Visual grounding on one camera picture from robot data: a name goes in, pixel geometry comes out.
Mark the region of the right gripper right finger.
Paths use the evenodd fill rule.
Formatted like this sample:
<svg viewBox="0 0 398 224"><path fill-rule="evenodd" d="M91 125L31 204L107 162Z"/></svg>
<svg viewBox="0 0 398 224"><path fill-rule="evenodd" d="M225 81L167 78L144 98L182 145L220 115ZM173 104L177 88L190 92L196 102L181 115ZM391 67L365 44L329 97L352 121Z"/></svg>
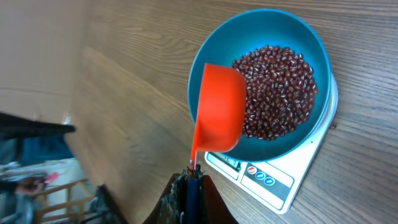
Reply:
<svg viewBox="0 0 398 224"><path fill-rule="evenodd" d="M238 224L209 175L201 178L198 222L203 224Z"/></svg>

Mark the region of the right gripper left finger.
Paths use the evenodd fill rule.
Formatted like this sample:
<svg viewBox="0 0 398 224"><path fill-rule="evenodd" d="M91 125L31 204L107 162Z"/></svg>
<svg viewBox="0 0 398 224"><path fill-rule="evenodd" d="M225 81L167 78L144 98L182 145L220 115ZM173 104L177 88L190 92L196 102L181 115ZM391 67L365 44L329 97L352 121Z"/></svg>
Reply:
<svg viewBox="0 0 398 224"><path fill-rule="evenodd" d="M143 224L187 224L187 185L186 173L173 174L168 181L162 195L153 211L144 220Z"/></svg>

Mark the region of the red scoop with blue handle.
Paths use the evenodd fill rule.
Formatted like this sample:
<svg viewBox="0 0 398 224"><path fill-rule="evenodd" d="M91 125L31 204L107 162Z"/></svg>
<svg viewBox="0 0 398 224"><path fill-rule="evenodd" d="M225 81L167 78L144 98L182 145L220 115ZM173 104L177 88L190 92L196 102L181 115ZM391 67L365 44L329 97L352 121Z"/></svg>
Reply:
<svg viewBox="0 0 398 224"><path fill-rule="evenodd" d="M189 223L198 223L200 169L197 153L228 152L237 145L243 128L246 84L235 69L205 64L190 155L187 185Z"/></svg>

